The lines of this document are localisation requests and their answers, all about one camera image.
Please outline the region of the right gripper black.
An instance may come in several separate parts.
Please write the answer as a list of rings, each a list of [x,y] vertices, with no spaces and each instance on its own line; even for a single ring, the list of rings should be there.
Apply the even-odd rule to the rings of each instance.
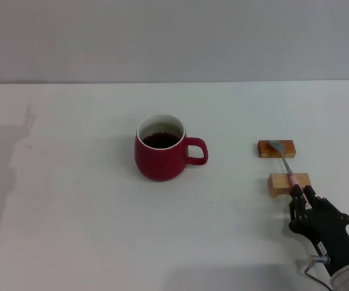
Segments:
[[[311,209],[305,210],[305,198]],[[327,198],[316,195],[312,186],[299,185],[290,190],[289,203],[292,232],[306,237],[314,246],[318,255],[328,256],[325,268],[329,275],[349,266],[349,215],[338,210]]]

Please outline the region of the pink handled metal spoon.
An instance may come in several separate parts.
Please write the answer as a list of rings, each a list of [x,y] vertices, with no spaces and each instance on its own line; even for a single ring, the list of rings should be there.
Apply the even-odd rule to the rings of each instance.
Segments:
[[[293,173],[293,171],[291,170],[290,166],[288,165],[287,161],[286,161],[286,158],[284,156],[284,151],[285,151],[285,147],[283,144],[281,144],[280,142],[278,142],[277,140],[271,140],[269,142],[269,145],[272,146],[272,148],[274,148],[275,150],[277,150],[280,154],[281,154],[281,159],[282,159],[282,162],[285,166],[285,169],[287,171],[287,174],[289,175],[289,178],[290,178],[290,182],[291,182],[291,185],[292,187],[294,185],[299,185],[298,184],[298,180],[295,176],[295,174]]]

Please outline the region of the red ceramic cup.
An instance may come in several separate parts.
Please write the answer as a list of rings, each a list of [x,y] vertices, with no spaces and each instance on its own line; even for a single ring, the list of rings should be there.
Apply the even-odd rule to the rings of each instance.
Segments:
[[[142,140],[157,132],[172,133],[180,141],[167,149],[154,149]],[[155,181],[168,181],[180,175],[187,165],[202,166],[208,161],[208,148],[201,138],[188,137],[184,125],[171,115],[153,115],[138,125],[135,134],[135,162],[140,172]]]

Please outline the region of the light wooden block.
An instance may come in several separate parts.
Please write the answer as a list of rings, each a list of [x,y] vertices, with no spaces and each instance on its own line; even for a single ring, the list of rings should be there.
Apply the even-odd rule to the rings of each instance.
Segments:
[[[301,187],[311,185],[310,177],[307,173],[295,174],[298,184]],[[287,173],[272,173],[268,178],[268,192],[273,198],[280,195],[289,195],[292,188],[289,175]]]

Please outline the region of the dark brown wooden block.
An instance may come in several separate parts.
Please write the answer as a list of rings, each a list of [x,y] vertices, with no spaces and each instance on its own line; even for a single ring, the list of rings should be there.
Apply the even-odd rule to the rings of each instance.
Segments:
[[[258,141],[258,154],[260,158],[280,158],[281,154],[269,145],[269,140]],[[296,149],[293,140],[278,140],[284,145],[284,156],[286,158],[294,158],[296,156]]]

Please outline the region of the dark brown coffee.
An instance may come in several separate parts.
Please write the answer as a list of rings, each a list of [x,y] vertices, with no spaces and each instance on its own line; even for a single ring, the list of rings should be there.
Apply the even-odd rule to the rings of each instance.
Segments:
[[[157,132],[146,136],[142,142],[154,149],[167,149],[176,145],[180,141],[180,138],[172,133]]]

